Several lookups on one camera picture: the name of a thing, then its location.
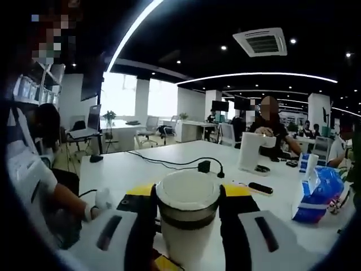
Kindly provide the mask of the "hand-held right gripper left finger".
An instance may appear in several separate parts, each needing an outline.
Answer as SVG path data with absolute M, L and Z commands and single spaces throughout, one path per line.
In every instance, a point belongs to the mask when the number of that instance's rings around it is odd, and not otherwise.
M 157 216 L 156 186 L 126 192 L 117 209 L 103 211 L 80 240 L 57 256 L 64 270 L 151 270 Z

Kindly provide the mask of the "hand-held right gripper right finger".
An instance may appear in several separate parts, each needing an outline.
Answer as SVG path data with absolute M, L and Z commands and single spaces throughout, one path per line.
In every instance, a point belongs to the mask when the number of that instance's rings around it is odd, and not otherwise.
M 260 211 L 242 186 L 221 185 L 221 237 L 226 270 L 309 270 L 312 253 L 270 211 Z

